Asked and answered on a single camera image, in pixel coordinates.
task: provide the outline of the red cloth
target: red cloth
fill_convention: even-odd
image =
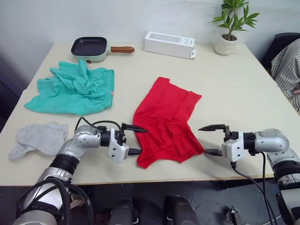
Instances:
[[[143,168],[159,159],[182,163],[204,152],[188,126],[188,119],[202,96],[169,81],[159,77],[133,117],[134,125],[148,131],[135,134],[142,148],[137,163]]]

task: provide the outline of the pan handle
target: pan handle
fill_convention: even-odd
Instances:
[[[111,47],[112,53],[133,53],[135,49],[130,46],[125,47]]]

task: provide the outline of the striped shirt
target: striped shirt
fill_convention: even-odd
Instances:
[[[300,38],[285,47],[271,65],[271,76],[300,113]]]

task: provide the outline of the black chair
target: black chair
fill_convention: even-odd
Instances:
[[[281,33],[276,34],[275,38],[265,53],[261,64],[267,70],[271,67],[271,61],[281,52],[282,49],[287,47],[294,40],[300,38],[300,33]]]

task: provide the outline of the white box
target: white box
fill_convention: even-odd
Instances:
[[[148,31],[144,39],[144,50],[186,59],[196,56],[195,39]]]

